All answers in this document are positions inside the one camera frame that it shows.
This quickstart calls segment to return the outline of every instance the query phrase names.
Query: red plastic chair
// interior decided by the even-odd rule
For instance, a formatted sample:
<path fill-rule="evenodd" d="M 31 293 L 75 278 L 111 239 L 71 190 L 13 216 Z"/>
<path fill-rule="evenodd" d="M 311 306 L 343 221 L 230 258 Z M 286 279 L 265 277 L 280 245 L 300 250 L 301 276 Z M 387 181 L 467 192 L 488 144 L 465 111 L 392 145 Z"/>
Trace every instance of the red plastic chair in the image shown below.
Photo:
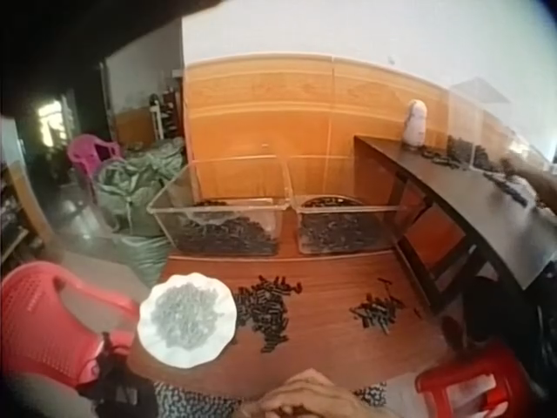
<path fill-rule="evenodd" d="M 526 372 L 513 352 L 498 341 L 488 344 L 470 357 L 425 371 L 416 378 L 415 385 L 416 390 L 425 394 L 430 401 L 435 417 L 453 418 L 446 389 L 482 375 L 493 375 L 495 388 L 483 394 L 480 411 L 492 413 L 506 402 L 507 409 L 501 416 L 531 416 L 529 412 L 533 406 L 533 397 Z"/>
<path fill-rule="evenodd" d="M 64 307 L 58 291 L 66 285 L 118 308 L 137 323 L 139 308 L 133 300 L 86 285 L 55 264 L 25 264 L 9 273 L 1 286 L 4 373 L 42 374 L 72 388 L 96 378 L 94 359 L 103 346 L 102 336 Z M 115 331 L 110 337 L 114 346 L 129 351 L 132 333 Z"/>

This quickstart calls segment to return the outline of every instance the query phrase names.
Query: wooden table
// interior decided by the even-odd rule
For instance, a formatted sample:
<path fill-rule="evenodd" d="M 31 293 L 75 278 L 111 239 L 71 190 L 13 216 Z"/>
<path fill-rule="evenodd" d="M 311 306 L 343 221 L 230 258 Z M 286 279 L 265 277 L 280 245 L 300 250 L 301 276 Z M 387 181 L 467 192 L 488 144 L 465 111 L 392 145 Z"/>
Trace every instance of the wooden table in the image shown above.
<path fill-rule="evenodd" d="M 528 207 L 522 207 L 485 179 L 481 172 L 451 170 L 432 164 L 396 141 L 359 136 L 354 140 L 360 157 L 374 158 L 396 172 L 403 180 L 397 186 L 404 186 L 405 182 L 417 186 L 462 229 L 469 245 L 460 246 L 460 252 L 472 246 L 474 249 L 472 262 L 467 265 L 471 268 L 461 274 L 461 278 L 474 276 L 470 270 L 477 272 L 478 267 L 487 262 L 508 291 L 522 297 L 522 291 L 557 256 L 557 217 L 537 209 L 533 199 Z M 401 194 L 401 190 L 393 188 L 393 196 Z M 458 280 L 454 283 L 457 286 L 449 288 L 448 298 L 439 299 L 432 285 L 434 278 L 407 240 L 403 237 L 399 244 L 423 290 L 429 293 L 432 306 L 444 307 L 458 294 Z M 459 254 L 449 255 L 456 259 Z"/>
<path fill-rule="evenodd" d="M 200 272 L 222 280 L 235 291 L 261 274 L 301 282 L 302 294 L 285 298 L 290 340 L 270 354 L 261 354 L 263 337 L 240 328 L 237 345 L 215 360 L 193 369 L 168 367 L 151 357 L 135 339 L 128 364 L 153 381 L 207 394 L 253 397 L 275 388 L 288 377 L 314 367 L 347 388 L 361 388 L 415 371 L 446 353 L 434 320 L 422 309 L 411 281 L 392 251 L 334 257 L 302 257 L 295 250 L 295 218 L 286 215 L 281 253 L 272 259 L 203 259 L 172 255 L 161 281 L 173 274 Z M 399 312 L 391 333 L 363 329 L 349 312 L 367 293 L 386 296 L 378 277 L 393 282 L 392 293 L 407 308 Z M 419 318 L 413 309 L 417 307 Z"/>

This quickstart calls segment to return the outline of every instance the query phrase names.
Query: clear plastic bin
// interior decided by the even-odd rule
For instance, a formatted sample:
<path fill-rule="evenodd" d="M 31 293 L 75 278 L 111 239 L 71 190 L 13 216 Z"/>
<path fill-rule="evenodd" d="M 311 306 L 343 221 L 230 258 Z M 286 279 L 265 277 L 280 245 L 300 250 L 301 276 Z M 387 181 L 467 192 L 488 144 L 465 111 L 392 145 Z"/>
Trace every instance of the clear plastic bin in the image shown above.
<path fill-rule="evenodd" d="M 506 124 L 512 105 L 483 78 L 470 78 L 449 87 L 447 154 L 464 165 L 496 172 L 512 143 Z"/>
<path fill-rule="evenodd" d="M 287 167 L 299 250 L 304 254 L 391 248 L 423 206 L 411 186 L 404 193 L 404 205 L 390 206 L 400 180 L 371 159 L 292 157 Z"/>
<path fill-rule="evenodd" d="M 149 204 L 172 244 L 191 256 L 271 256 L 288 207 L 274 156 L 194 161 Z"/>

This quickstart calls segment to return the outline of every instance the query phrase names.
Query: white plastic plate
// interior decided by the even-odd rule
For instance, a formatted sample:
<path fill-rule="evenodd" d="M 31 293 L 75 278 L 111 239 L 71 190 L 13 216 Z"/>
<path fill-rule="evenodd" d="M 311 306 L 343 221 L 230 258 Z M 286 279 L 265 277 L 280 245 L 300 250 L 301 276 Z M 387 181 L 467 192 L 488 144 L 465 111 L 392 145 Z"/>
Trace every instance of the white plastic plate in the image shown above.
<path fill-rule="evenodd" d="M 157 328 L 151 321 L 151 315 L 160 295 L 172 287 L 179 287 L 186 283 L 192 283 L 199 289 L 216 290 L 218 297 L 214 309 L 217 314 L 220 314 L 213 335 L 203 346 L 192 350 L 168 347 L 158 336 Z M 190 368 L 216 359 L 236 332 L 236 304 L 232 292 L 222 281 L 205 277 L 200 273 L 186 276 L 175 274 L 165 283 L 154 286 L 149 297 L 141 304 L 139 313 L 138 337 L 141 344 L 158 361 L 173 367 Z"/>

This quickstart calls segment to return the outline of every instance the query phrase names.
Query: dark table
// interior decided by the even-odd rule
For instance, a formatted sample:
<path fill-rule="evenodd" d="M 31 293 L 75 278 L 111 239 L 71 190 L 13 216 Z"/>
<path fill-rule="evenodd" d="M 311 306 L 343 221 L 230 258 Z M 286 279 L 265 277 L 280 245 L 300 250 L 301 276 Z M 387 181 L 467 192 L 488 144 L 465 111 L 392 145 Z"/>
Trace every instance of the dark table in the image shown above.
<path fill-rule="evenodd" d="M 527 289 L 547 263 L 557 256 L 557 216 L 522 207 L 474 170 L 435 165 L 400 142 L 354 137 L 367 145 L 382 165 L 415 184 L 470 237 L 499 276 Z"/>

